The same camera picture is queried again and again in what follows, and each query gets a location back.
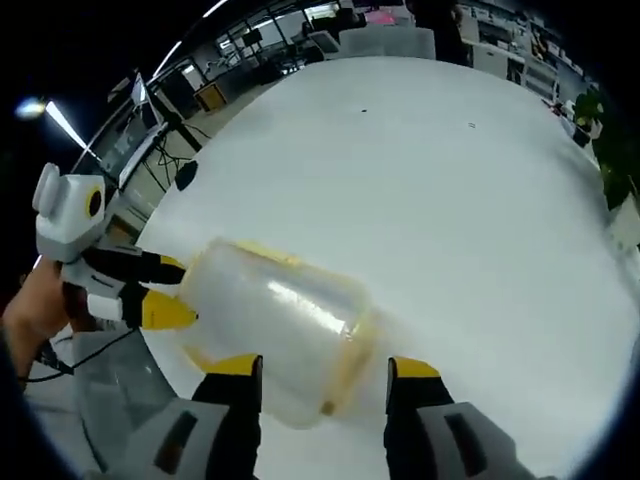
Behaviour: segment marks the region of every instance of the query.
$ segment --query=green plant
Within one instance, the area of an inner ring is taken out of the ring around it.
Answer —
[[[578,126],[589,131],[593,122],[602,123],[593,151],[600,164],[604,194],[609,209],[620,205],[640,185],[640,146],[632,130],[600,91],[594,87],[578,96],[574,107]]]

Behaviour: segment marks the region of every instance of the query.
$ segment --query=clear plastic container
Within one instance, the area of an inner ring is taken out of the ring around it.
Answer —
[[[257,244],[214,240],[179,295],[199,313],[179,333],[186,350],[262,355],[263,410],[295,428],[348,403],[376,344],[360,283]]]

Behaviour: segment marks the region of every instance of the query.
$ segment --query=chair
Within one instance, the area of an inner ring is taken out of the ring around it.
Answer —
[[[340,48],[342,56],[378,57],[384,55],[382,46],[381,25],[369,25],[365,28],[343,30],[340,32]]]
[[[390,26],[382,28],[384,55],[436,59],[436,41],[428,28]]]
[[[558,98],[558,71],[533,55],[525,56],[521,85],[555,103]]]
[[[325,60],[340,58],[340,45],[326,30],[310,33],[309,40],[320,49]]]
[[[435,60],[433,31],[427,28],[369,25],[340,32],[343,57],[415,57]]]

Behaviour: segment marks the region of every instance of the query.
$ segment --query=office chair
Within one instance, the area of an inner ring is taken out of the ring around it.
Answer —
[[[309,40],[317,45],[325,60],[334,60],[341,57],[340,45],[326,30],[310,33]]]

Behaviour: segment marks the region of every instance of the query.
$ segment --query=tabletop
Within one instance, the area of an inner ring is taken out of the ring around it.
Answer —
[[[285,78],[196,155],[138,243],[189,263],[214,237],[254,240],[358,279],[394,319],[392,353],[434,365],[528,468],[562,476],[615,412],[637,303],[597,167],[535,94],[463,68],[369,57]],[[190,398],[202,374],[174,333],[144,335]],[[366,427],[261,423],[258,478],[388,478],[383,405]]]

